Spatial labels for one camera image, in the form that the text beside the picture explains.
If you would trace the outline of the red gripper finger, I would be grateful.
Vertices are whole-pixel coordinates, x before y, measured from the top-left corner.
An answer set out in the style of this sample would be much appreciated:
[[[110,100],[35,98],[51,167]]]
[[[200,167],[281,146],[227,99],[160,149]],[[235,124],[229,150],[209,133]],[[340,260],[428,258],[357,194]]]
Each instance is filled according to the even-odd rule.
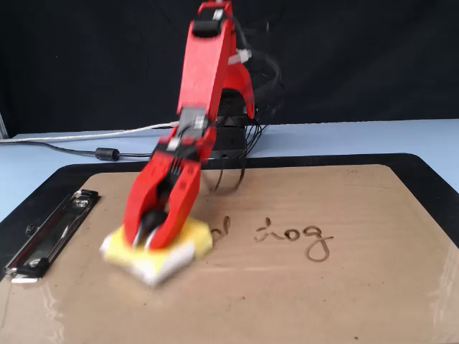
[[[144,230],[139,229],[141,218],[157,204],[157,186],[165,177],[170,163],[169,154],[154,153],[131,186],[123,215],[123,233],[133,247],[138,245],[143,236]]]
[[[145,213],[145,249],[170,245],[186,221],[199,191],[200,164],[172,163],[156,186],[156,203]]]

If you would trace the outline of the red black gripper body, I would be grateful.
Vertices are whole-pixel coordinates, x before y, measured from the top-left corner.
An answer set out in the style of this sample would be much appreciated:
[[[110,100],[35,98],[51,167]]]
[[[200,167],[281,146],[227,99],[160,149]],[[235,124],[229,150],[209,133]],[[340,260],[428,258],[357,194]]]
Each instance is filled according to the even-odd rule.
[[[160,137],[152,153],[153,169],[202,168],[209,159],[216,140],[216,125],[187,123],[173,127]]]

